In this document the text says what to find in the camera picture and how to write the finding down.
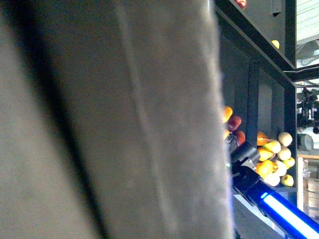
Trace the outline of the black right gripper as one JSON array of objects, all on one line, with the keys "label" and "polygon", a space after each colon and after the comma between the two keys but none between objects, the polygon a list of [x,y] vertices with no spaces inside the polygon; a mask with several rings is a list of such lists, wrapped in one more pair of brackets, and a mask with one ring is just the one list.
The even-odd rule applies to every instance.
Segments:
[{"label": "black right gripper", "polygon": [[225,143],[230,153],[229,167],[232,174],[238,174],[242,167],[247,167],[252,171],[256,171],[255,163],[260,159],[260,153],[247,142],[239,144],[237,137],[230,133]]}]

